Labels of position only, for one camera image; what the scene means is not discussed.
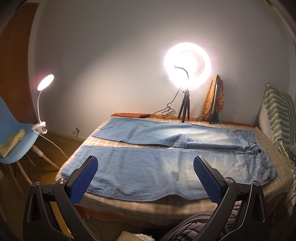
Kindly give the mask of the striped grey trousers leg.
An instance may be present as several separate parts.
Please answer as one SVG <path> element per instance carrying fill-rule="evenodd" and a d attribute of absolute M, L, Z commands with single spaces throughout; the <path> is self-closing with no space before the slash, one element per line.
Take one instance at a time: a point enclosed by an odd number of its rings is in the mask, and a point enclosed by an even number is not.
<path fill-rule="evenodd" d="M 236 202 L 234 205 L 227 223 L 222 229 L 219 237 L 224 237 L 233 228 L 240 204 L 241 202 Z M 190 216 L 189 218 L 186 218 L 179 225 L 167 232 L 161 238 L 161 240 L 193 240 L 201 232 L 205 224 L 210 220 L 210 217 L 213 215 L 213 213 L 214 211 L 200 212 Z"/>

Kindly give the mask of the orange patterned cloth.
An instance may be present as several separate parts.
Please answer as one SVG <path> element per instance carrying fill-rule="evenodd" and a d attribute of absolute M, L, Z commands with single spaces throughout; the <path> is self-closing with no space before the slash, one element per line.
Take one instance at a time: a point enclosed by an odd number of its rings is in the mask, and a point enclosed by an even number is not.
<path fill-rule="evenodd" d="M 210 82 L 206 97 L 203 102 L 202 111 L 201 114 L 197 117 L 197 121 L 208 121 L 210 119 L 211 114 L 211 108 L 214 98 L 214 91 L 215 91 L 215 85 L 216 85 L 216 77 L 213 77 L 213 79 Z M 218 111 L 217 111 L 217 119 L 214 123 L 221 123 L 221 111 L 224 108 L 224 85 L 222 80 L 222 85 L 219 93 L 219 101 L 218 101 Z"/>

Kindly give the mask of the green striped white pillow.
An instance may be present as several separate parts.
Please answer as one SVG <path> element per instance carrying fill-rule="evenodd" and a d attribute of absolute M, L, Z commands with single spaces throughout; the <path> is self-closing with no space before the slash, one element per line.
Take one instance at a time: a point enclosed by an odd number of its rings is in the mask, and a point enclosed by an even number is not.
<path fill-rule="evenodd" d="M 287 213 L 292 215 L 295 208 L 295 107 L 291 96 L 268 82 L 258 121 L 260 129 L 283 155 L 292 173 L 292 187 L 285 201 Z"/>

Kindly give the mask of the metal door stopper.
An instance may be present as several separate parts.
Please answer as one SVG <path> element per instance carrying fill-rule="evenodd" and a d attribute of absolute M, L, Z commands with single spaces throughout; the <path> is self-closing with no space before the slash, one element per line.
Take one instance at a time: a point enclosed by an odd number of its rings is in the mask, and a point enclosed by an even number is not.
<path fill-rule="evenodd" d="M 80 132 L 80 129 L 79 128 L 76 128 L 73 132 L 73 134 L 78 134 Z"/>

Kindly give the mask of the yellow folded cloth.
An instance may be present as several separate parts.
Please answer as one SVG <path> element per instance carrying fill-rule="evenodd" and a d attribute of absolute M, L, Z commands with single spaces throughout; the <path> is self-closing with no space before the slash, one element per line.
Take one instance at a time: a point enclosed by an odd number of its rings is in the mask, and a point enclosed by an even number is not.
<path fill-rule="evenodd" d="M 0 153 L 1 157 L 5 158 L 12 149 L 23 139 L 25 136 L 25 130 L 22 128 L 18 131 L 18 133 L 12 133 L 8 139 L 1 144 Z"/>

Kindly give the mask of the light blue denim jeans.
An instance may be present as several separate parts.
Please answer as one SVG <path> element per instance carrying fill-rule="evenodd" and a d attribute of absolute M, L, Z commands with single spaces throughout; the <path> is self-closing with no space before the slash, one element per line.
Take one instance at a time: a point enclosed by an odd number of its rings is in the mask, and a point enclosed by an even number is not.
<path fill-rule="evenodd" d="M 69 177 L 87 157 L 95 156 L 98 170 L 87 191 L 96 196 L 134 202 L 170 195 L 207 198 L 193 169 L 196 156 L 238 183 L 256 180 L 265 185 L 278 174 L 253 131 L 112 118 L 92 136 L 120 145 L 82 145 L 61 175 Z"/>

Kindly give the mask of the blue plastic chair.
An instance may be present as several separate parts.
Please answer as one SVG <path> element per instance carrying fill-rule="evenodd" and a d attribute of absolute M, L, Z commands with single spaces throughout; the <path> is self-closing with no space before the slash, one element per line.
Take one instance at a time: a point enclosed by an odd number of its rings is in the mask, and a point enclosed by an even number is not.
<path fill-rule="evenodd" d="M 15 170 L 19 170 L 25 180 L 30 185 L 32 184 L 32 181 L 20 164 L 22 157 L 28 156 L 27 152 L 32 151 L 55 169 L 60 169 L 35 145 L 37 138 L 47 133 L 45 127 L 46 123 L 44 121 L 35 125 L 18 122 L 6 103 L 1 99 L 1 164 L 8 166 L 9 172 L 21 194 L 23 194 L 23 191 L 15 177 Z"/>

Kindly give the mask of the folded black tripod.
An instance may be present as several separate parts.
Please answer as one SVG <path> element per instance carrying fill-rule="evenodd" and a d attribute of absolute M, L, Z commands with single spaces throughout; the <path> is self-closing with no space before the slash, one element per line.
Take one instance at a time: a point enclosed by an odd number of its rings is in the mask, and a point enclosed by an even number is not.
<path fill-rule="evenodd" d="M 212 124 L 217 119 L 217 111 L 218 111 L 218 101 L 219 101 L 219 93 L 222 85 L 222 80 L 219 75 L 216 77 L 216 85 L 215 85 L 215 91 L 214 91 L 214 98 L 211 108 L 211 114 L 209 123 Z"/>

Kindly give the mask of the wooden door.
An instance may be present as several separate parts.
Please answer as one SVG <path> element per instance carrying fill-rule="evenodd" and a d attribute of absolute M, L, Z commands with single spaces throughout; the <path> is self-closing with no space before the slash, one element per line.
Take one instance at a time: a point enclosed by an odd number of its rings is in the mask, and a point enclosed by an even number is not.
<path fill-rule="evenodd" d="M 24 4 L 1 33 L 1 98 L 20 123 L 36 123 L 28 54 L 33 20 L 38 3 Z"/>

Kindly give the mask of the small black tripod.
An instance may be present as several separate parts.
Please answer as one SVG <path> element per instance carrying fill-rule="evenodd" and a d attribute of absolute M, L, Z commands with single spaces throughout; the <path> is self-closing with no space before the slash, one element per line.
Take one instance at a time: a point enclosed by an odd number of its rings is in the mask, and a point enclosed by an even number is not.
<path fill-rule="evenodd" d="M 178 119 L 182 118 L 182 123 L 185 122 L 185 119 L 190 119 L 190 92 L 188 89 L 186 89 L 183 91 L 183 93 L 184 97 L 178 114 Z"/>

